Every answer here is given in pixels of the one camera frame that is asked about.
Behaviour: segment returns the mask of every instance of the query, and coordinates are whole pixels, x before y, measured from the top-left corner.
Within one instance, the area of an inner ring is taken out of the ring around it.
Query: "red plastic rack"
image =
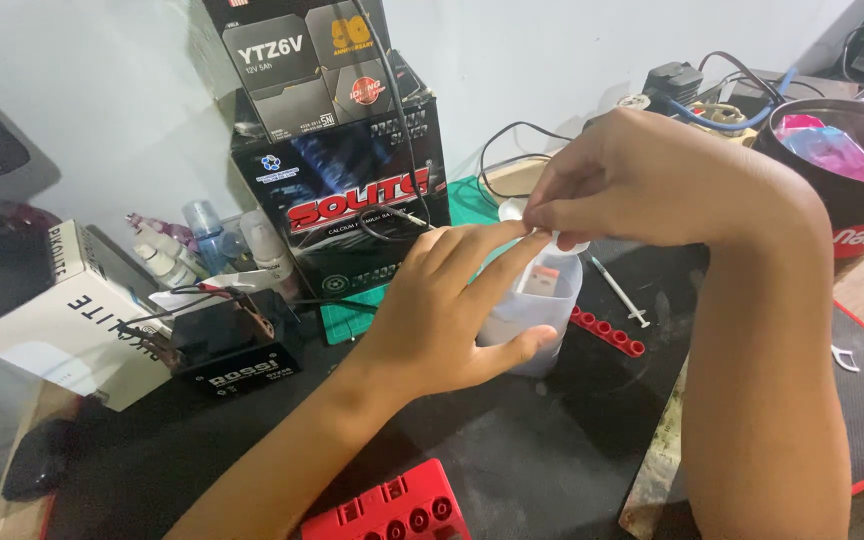
[[[302,540],[472,540],[438,459],[301,525]]]
[[[606,321],[597,321],[594,314],[582,311],[578,305],[572,307],[572,315],[568,320],[588,330],[594,336],[602,338],[607,344],[633,359],[645,353],[645,345],[642,341],[629,339],[629,334],[620,329],[613,329]]]

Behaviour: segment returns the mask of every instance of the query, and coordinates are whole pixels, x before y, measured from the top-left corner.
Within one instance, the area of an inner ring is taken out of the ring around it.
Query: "translucent plastic cup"
[[[558,332],[555,340],[542,347],[528,362],[509,370],[511,374],[538,379],[547,376],[559,359],[559,349],[562,348],[572,308],[575,307],[579,289],[582,289],[582,262],[578,255],[559,250],[547,251],[540,253],[534,263],[558,270],[553,297],[517,293],[522,276],[517,277],[511,289],[488,314],[476,340],[479,346],[489,347],[508,343],[522,331],[534,326],[548,325],[554,328]]]

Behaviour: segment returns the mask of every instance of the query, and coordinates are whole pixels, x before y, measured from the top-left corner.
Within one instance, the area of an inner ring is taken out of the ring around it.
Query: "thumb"
[[[526,217],[535,227],[552,231],[617,237],[634,210],[626,203],[622,191],[620,186],[612,186],[581,199],[546,202],[533,208]]]
[[[491,379],[531,361],[538,350],[558,335],[558,331],[550,325],[532,326],[504,345],[480,349],[475,363],[488,372],[484,374],[486,379]]]

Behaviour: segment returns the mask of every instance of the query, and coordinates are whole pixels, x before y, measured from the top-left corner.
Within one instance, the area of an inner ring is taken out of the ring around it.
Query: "blue bottle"
[[[182,215],[198,241],[198,253],[205,262],[205,269],[213,276],[224,274],[229,258],[222,254],[219,238],[222,236],[222,220],[209,201],[192,201],[182,207]]]

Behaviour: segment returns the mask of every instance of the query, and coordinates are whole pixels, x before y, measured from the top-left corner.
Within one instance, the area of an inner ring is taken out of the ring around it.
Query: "white wall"
[[[212,93],[235,81],[194,69],[187,1],[0,0],[0,112],[36,161],[3,183],[17,193],[49,185],[34,204],[125,245],[130,212],[181,220],[181,205],[196,198],[223,215],[247,210],[227,158],[231,121]],[[864,0],[853,3],[386,0],[386,11],[391,44],[438,93],[445,161],[458,179],[506,124],[574,136],[666,62],[724,49],[753,68],[828,64],[864,19]],[[488,160],[521,153],[516,140],[529,151],[549,145],[523,130]]]

